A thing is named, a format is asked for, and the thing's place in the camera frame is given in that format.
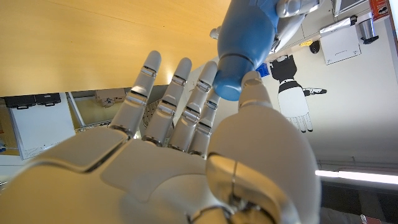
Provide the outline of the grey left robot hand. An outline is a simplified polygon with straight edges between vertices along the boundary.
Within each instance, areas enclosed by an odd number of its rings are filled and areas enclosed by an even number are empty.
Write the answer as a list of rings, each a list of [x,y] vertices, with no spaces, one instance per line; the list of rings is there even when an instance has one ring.
[[[263,60],[285,44],[305,16],[323,4],[317,0],[231,1],[222,25],[210,31],[220,58],[240,55]]]

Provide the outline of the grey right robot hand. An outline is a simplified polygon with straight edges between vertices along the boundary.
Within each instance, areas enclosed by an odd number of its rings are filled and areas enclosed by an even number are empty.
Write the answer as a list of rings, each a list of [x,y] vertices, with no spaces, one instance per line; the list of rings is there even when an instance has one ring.
[[[134,132],[159,71],[152,51],[109,127],[31,159],[1,192],[2,223],[318,223],[321,183],[308,140],[275,110],[257,71],[205,157],[160,144],[192,63],[180,61],[155,129]]]

